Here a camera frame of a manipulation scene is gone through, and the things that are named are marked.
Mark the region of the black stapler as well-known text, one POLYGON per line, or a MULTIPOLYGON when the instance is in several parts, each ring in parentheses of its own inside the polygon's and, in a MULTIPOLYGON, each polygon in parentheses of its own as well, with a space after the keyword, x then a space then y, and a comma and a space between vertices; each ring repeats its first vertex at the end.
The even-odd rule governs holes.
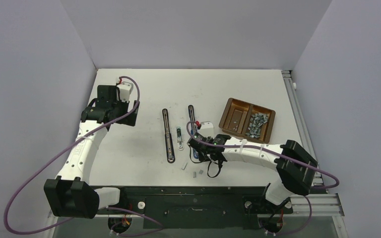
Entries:
POLYGON ((162 110, 162 117, 163 117, 164 130, 165 130, 165 146, 166 146, 167 162, 174 163, 176 158, 174 154, 172 136, 171 136, 170 125, 169 125, 169 115, 168 115, 167 109, 162 110))

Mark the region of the brown wooden tray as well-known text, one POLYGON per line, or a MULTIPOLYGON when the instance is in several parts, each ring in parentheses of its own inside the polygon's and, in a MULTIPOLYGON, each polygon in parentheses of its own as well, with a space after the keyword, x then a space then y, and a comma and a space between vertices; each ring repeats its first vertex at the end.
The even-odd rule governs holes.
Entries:
POLYGON ((232 136, 244 138, 256 143, 269 143, 276 112, 259 105, 229 98, 221 117, 219 128, 232 136), (268 123, 261 132, 261 139, 254 139, 245 135, 249 125, 249 119, 253 113, 265 113, 269 115, 268 123))

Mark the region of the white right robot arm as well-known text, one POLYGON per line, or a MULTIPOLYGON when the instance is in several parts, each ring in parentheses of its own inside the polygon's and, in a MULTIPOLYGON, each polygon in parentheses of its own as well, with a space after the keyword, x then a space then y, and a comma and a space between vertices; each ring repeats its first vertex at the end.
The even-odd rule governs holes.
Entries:
POLYGON ((225 134, 204 137, 196 133, 187 144, 200 158, 216 163, 220 169, 224 162, 244 162, 278 173, 278 179, 267 185, 260 199, 266 212, 275 211, 293 194, 309 195, 318 167, 316 159, 294 140, 259 144, 225 134))

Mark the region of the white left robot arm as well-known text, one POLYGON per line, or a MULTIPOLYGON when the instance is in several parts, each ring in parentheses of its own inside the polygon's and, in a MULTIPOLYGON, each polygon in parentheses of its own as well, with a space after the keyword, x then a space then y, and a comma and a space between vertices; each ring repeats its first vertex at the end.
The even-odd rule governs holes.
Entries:
POLYGON ((128 199, 118 188, 92 188, 89 183, 91 168, 99 146, 107 135, 110 121, 135 126, 138 106, 129 113, 129 98, 133 84, 99 85, 97 97, 92 99, 80 117, 76 144, 55 179, 48 179, 44 192, 52 213, 57 217, 95 217, 100 209, 110 207, 115 213, 127 209, 128 199))

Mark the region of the pile of staple strips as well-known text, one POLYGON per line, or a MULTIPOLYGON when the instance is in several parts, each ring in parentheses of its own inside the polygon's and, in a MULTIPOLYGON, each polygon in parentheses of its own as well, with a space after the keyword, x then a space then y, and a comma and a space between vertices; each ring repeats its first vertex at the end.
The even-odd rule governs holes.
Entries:
POLYGON ((254 139, 261 139, 261 132, 268 123, 269 115, 265 113, 253 113, 249 119, 249 125, 245 132, 246 136, 254 139))

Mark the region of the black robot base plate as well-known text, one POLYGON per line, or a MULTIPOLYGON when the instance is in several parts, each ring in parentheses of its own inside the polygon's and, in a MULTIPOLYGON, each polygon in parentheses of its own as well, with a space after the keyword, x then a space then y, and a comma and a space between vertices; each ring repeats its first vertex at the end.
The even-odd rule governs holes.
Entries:
POLYGON ((122 216, 130 209, 160 222, 166 229, 257 228, 257 215, 272 221, 272 215, 294 214, 293 208, 268 205, 264 186, 192 187, 125 186, 111 209, 98 215, 122 216))

